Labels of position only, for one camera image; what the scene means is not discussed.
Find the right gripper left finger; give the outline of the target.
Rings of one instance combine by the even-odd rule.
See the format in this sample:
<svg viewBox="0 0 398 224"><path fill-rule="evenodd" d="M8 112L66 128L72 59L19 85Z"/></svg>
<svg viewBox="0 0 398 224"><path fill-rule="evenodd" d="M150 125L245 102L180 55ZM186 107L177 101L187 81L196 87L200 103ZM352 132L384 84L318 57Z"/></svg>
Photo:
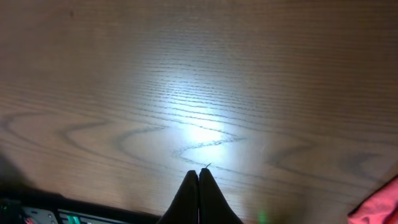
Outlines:
<svg viewBox="0 0 398 224"><path fill-rule="evenodd" d="M198 196L198 176L194 170L190 170L157 224L198 224Z"/></svg>

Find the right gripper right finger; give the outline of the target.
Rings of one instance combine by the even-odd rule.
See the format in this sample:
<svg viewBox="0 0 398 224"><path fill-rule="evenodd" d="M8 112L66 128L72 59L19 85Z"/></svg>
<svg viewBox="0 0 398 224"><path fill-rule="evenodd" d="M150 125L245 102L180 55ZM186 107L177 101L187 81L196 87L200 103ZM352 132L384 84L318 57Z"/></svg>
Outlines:
<svg viewBox="0 0 398 224"><path fill-rule="evenodd" d="M228 205L209 169L202 168L198 184L201 224L243 224Z"/></svg>

